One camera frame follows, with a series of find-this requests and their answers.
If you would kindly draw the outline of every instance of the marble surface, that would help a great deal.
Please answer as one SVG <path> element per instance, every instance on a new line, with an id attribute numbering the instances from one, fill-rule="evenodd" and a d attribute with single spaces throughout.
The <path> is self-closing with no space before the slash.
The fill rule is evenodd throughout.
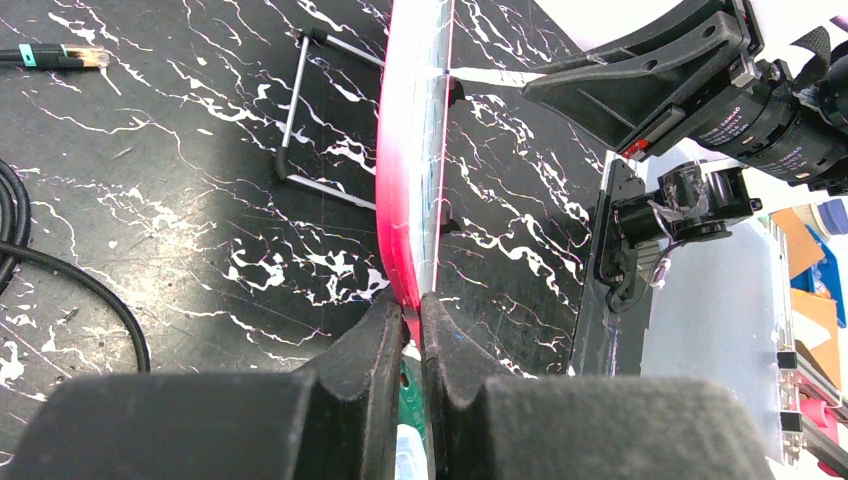
<path id="1" fill-rule="evenodd" d="M 318 26 L 384 54 L 389 0 L 7 2 L 0 42 L 97 43 L 105 72 L 0 71 L 0 158 L 33 199 L 32 247 L 135 311 L 156 372 L 287 371 L 388 285 L 374 214 L 275 181 L 298 48 Z M 453 66 L 527 69 L 573 45 L 533 2 L 456 0 Z M 313 50 L 290 147 L 300 174 L 373 200 L 380 74 Z M 603 151 L 516 89 L 449 112 L 438 289 L 504 364 L 562 373 Z M 132 372 L 120 322 L 24 265 L 0 297 L 0 465 L 55 386 Z"/>

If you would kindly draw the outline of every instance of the blue plastic tray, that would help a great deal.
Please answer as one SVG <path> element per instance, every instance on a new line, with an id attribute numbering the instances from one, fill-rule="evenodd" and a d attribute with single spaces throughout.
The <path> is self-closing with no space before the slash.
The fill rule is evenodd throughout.
<path id="1" fill-rule="evenodd" d="M 836 321 L 840 328 L 845 328 L 845 302 L 842 301 L 842 282 L 839 280 L 839 265 L 836 262 L 836 257 L 812 228 L 807 227 L 807 230 L 810 231 L 824 251 L 824 258 L 793 278 L 790 284 L 792 288 L 815 293 L 815 271 L 818 269 L 821 272 L 822 283 L 830 291 L 830 297 L 836 300 Z"/>

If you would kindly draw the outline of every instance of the pink object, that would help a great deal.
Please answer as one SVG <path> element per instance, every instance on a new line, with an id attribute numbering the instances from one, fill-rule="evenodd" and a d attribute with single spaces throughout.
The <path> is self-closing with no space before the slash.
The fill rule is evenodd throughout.
<path id="1" fill-rule="evenodd" d="M 420 349 L 421 295 L 435 288 L 452 0 L 395 0 L 377 123 L 377 241 Z"/>
<path id="2" fill-rule="evenodd" d="M 813 421 L 819 430 L 836 443 L 839 443 L 839 432 L 836 428 L 836 417 L 827 408 L 827 405 L 822 400 L 801 400 L 801 413 Z M 819 462 L 819 468 L 831 477 L 840 477 L 838 473 L 833 471 L 826 463 Z"/>

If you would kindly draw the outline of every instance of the teal cable band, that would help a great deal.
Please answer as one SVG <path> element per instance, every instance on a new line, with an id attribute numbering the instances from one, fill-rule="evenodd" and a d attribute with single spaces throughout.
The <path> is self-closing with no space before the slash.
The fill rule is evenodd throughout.
<path id="1" fill-rule="evenodd" d="M 18 50 L 21 51 L 21 56 L 24 57 L 24 65 L 27 67 L 35 67 L 35 55 L 32 54 L 32 47 L 28 43 L 18 45 Z"/>

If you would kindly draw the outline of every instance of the cardboard box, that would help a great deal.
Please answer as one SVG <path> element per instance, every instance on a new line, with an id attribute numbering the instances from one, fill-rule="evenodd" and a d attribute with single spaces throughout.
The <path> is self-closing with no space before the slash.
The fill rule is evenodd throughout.
<path id="1" fill-rule="evenodd" d="M 774 212 L 771 218 L 786 234 L 789 244 L 789 278 L 797 277 L 824 258 L 824 251 L 791 208 Z"/>
<path id="2" fill-rule="evenodd" d="M 842 369 L 839 365 L 839 325 L 836 323 L 836 301 L 792 289 L 792 310 L 821 325 L 830 339 L 811 348 L 813 358 L 836 388 L 842 390 Z"/>

